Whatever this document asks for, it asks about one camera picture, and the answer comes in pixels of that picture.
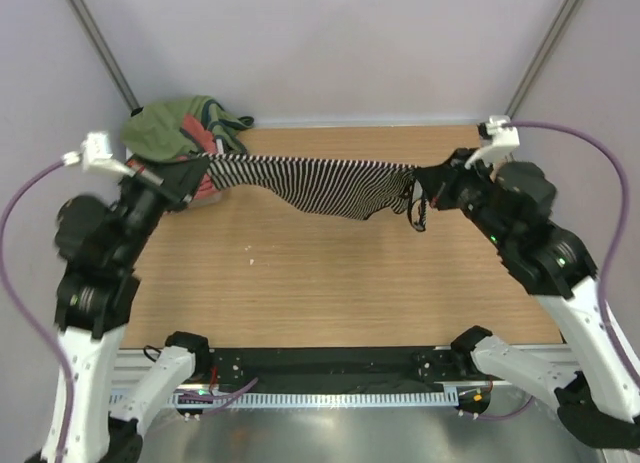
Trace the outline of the black white striped tank top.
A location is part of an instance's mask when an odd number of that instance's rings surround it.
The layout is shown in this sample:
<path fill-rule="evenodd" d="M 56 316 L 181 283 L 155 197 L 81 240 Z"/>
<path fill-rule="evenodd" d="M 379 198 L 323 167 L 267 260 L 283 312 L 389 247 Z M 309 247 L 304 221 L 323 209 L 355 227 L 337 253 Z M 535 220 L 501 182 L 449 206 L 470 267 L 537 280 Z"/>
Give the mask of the black white striped tank top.
<path fill-rule="evenodd" d="M 267 189 L 309 214 L 366 221 L 390 209 L 426 230 L 427 203 L 407 164 L 303 157 L 206 153 L 207 176 L 220 190 L 240 185 Z"/>

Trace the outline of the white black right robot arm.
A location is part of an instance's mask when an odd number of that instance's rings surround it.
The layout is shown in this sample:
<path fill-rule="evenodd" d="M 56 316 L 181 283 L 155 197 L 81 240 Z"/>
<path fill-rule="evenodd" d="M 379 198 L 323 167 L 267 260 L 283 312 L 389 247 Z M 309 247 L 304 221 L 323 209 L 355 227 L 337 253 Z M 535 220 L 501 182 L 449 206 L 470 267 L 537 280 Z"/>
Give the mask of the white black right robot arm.
<path fill-rule="evenodd" d="M 600 289 L 599 271 L 585 244 L 551 221 L 555 186 L 530 162 L 498 170 L 465 165 L 466 148 L 413 175 L 423 205 L 459 210 L 495 247 L 501 264 L 549 314 L 570 347 L 578 370 L 554 367 L 479 326 L 451 344 L 452 370 L 505 380 L 552 409 L 581 443 L 596 449 L 639 450 L 639 362 L 616 351 L 624 344 Z"/>

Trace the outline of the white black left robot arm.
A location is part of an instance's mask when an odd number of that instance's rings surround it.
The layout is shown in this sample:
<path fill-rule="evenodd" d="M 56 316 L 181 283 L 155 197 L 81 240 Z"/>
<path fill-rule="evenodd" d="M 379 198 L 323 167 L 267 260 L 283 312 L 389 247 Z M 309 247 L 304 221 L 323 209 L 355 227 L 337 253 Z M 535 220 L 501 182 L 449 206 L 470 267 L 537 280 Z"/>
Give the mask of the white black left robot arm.
<path fill-rule="evenodd" d="M 91 194 L 68 200 L 54 244 L 66 267 L 56 290 L 54 348 L 61 356 L 51 427 L 33 462 L 135 462 L 165 402 L 212 370 L 205 337 L 175 332 L 157 361 L 116 406 L 117 353 L 140 281 L 135 265 L 160 219 L 184 209 L 208 167 L 204 158 L 134 167 L 112 204 Z"/>

